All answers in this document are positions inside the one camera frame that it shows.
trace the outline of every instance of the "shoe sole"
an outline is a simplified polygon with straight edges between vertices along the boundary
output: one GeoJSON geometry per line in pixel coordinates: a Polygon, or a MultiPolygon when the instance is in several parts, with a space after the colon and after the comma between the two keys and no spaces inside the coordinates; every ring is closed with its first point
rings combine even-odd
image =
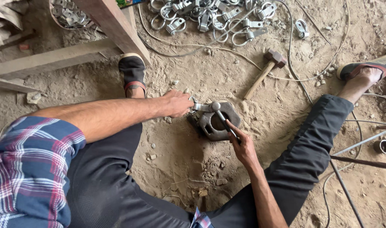
{"type": "Polygon", "coordinates": [[[122,55],[121,58],[119,59],[119,62],[120,62],[120,60],[122,60],[123,58],[130,57],[130,56],[136,56],[136,57],[140,58],[141,61],[142,61],[142,63],[143,63],[144,66],[145,66],[145,63],[144,63],[144,61],[142,60],[141,56],[138,55],[137,53],[126,53],[126,54],[124,54],[124,55],[122,55]]]}
{"type": "MultiPolygon", "coordinates": [[[[366,62],[374,62],[374,61],[376,61],[376,60],[383,59],[383,58],[386,58],[386,55],[383,55],[382,57],[377,58],[377,59],[374,59],[374,60],[372,60],[372,61],[366,61],[366,62]]],[[[366,63],[366,62],[349,62],[349,63],[347,63],[347,64],[341,65],[341,66],[339,66],[338,70],[336,70],[336,77],[339,78],[340,80],[342,80],[342,78],[341,78],[341,71],[342,71],[342,69],[343,69],[345,66],[347,66],[347,65],[349,65],[349,64],[353,64],[353,63],[360,63],[360,64],[362,64],[362,63],[366,63]]]]}

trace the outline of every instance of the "plaid shirt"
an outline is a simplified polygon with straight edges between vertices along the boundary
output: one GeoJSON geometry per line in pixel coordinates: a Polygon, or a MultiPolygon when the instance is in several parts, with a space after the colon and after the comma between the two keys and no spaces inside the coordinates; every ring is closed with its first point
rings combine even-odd
{"type": "MultiPolygon", "coordinates": [[[[85,144],[83,132],[62,120],[14,121],[0,141],[0,228],[69,226],[66,173],[85,144]]],[[[190,227],[212,225],[197,209],[190,227]]]]}

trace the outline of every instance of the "man's right hand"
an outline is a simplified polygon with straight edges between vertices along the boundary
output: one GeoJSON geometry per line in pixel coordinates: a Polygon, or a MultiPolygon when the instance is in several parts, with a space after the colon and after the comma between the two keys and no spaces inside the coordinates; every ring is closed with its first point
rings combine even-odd
{"type": "Polygon", "coordinates": [[[260,165],[252,138],[235,127],[230,121],[226,120],[226,123],[241,140],[241,144],[239,144],[237,138],[231,132],[228,132],[229,141],[234,147],[238,160],[240,160],[247,169],[253,167],[253,165],[260,165]]]}
{"type": "Polygon", "coordinates": [[[190,94],[182,93],[175,89],[166,92],[161,99],[165,104],[165,113],[163,116],[178,118],[182,117],[190,111],[190,107],[193,107],[194,102],[189,101],[190,94]]]}

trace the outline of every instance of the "wooden hammer handle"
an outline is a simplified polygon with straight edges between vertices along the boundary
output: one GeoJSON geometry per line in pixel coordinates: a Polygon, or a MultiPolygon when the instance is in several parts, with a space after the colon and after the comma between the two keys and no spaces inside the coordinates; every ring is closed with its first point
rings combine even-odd
{"type": "Polygon", "coordinates": [[[272,68],[274,66],[275,66],[275,62],[273,62],[273,61],[270,61],[267,63],[266,67],[262,70],[260,76],[256,79],[255,83],[252,85],[252,87],[248,90],[248,92],[244,96],[245,100],[248,100],[252,97],[253,92],[255,92],[255,90],[262,83],[262,81],[266,78],[267,74],[272,70],[272,68]]]}

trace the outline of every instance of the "hammer head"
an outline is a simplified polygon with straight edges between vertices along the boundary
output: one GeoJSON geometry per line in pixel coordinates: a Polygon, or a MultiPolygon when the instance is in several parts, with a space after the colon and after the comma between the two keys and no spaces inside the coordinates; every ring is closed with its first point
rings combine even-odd
{"type": "Polygon", "coordinates": [[[275,49],[269,48],[269,50],[263,56],[269,61],[275,62],[276,66],[279,68],[283,68],[287,64],[287,59],[275,49]]]}

